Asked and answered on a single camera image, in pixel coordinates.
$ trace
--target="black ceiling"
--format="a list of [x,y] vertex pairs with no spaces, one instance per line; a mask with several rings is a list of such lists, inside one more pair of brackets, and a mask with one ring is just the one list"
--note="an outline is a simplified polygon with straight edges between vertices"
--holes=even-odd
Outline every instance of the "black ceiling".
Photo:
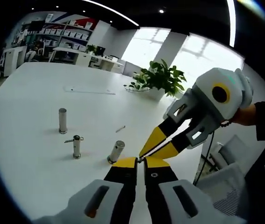
[[[119,11],[140,27],[164,27],[178,33],[196,33],[229,45],[230,19],[226,0],[95,1]],[[234,50],[245,56],[246,62],[265,79],[265,22],[236,0],[234,2],[237,20]],[[265,9],[265,0],[259,2]],[[137,28],[121,16],[82,0],[30,0],[15,9],[19,16],[32,11],[65,11],[105,22],[112,20],[112,26],[117,29]]]

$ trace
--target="shelf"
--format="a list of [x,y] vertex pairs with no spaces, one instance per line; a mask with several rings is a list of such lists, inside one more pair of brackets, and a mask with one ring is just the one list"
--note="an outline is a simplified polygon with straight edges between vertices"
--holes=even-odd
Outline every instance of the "shelf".
[[[22,26],[26,26],[26,25],[30,25],[30,24],[31,24],[31,23],[25,23],[25,24],[22,24]],[[67,25],[68,27],[74,27],[74,28],[77,28],[77,29],[82,29],[82,30],[86,30],[86,31],[89,31],[89,32],[93,32],[93,30],[86,29],[86,28],[84,28],[84,27],[79,27],[79,26],[69,25],[69,24],[66,24],[66,23],[46,22],[45,24],[50,24],[50,25],[61,25],[61,26],[65,26],[65,25]]]
[[60,37],[60,35],[57,35],[57,34],[29,34],[29,35],[48,35],[48,36],[58,36],[58,37]]
[[85,41],[85,42],[88,42],[87,40],[83,40],[83,39],[79,39],[79,38],[76,38],[76,37],[71,37],[71,36],[63,36],[62,37],[64,38],[71,38],[71,39],[74,39],[74,40],[79,40],[79,41]]
[[[56,35],[56,34],[29,34],[29,35],[48,35],[48,36],[58,36],[60,37],[61,35]],[[85,41],[85,42],[88,42],[87,40],[83,40],[83,39],[79,39],[79,38],[76,38],[76,37],[71,37],[71,36],[64,36],[62,35],[62,38],[70,38],[70,39],[74,39],[74,40],[79,40],[79,41]]]
[[90,29],[86,29],[84,27],[79,27],[79,26],[74,26],[74,25],[69,25],[67,24],[68,27],[75,27],[75,28],[78,28],[78,29],[83,29],[83,30],[86,30],[86,31],[89,31],[89,32],[93,32],[93,30],[90,30]]

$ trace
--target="person's arm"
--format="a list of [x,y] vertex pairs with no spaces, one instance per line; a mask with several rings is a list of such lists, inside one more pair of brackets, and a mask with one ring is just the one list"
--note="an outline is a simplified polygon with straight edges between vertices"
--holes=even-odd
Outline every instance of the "person's arm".
[[255,125],[256,106],[252,104],[245,109],[238,109],[231,121],[244,126]]
[[231,122],[245,126],[256,125],[258,140],[265,140],[265,102],[258,102],[245,109],[239,109]]

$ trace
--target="computer monitor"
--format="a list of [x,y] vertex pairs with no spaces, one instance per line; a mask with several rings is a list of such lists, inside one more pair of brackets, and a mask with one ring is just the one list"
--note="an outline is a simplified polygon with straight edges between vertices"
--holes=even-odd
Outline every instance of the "computer monitor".
[[45,20],[42,21],[32,21],[28,31],[41,31],[45,24]]
[[94,52],[95,55],[97,56],[103,56],[105,52],[105,48],[97,46],[96,51]]

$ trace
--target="storage box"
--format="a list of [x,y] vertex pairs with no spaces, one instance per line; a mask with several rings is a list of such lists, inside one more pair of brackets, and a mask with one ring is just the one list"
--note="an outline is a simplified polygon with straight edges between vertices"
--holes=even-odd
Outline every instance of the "storage box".
[[45,46],[49,46],[49,45],[50,45],[50,42],[51,42],[51,40],[45,40],[45,41],[44,41],[44,45],[45,45]]
[[61,29],[57,29],[57,31],[56,31],[56,35],[61,35],[62,31],[63,31],[63,30],[61,30]]
[[88,38],[88,35],[87,34],[83,34],[82,35],[82,40],[87,40],[87,38]]
[[58,41],[52,41],[52,46],[56,47],[58,44]]
[[70,32],[69,34],[70,37],[75,37],[75,35],[76,35],[76,32]]
[[76,33],[75,38],[81,39],[82,38],[82,34]]
[[50,29],[50,34],[55,34],[56,33],[56,29]]
[[63,33],[63,36],[69,36],[69,33],[70,33],[70,31],[65,30],[64,33]]
[[45,18],[45,22],[50,22],[53,18],[54,14],[48,14],[47,17]]
[[80,45],[78,48],[79,51],[86,51],[86,47],[83,45]]
[[86,29],[90,29],[92,27],[93,23],[92,22],[86,22]]
[[79,47],[80,47],[79,44],[77,44],[77,43],[73,44],[73,49],[78,50]]
[[69,25],[74,25],[76,23],[76,21],[75,20],[70,20],[70,22],[69,22]]
[[49,34],[51,29],[45,29],[44,33]]

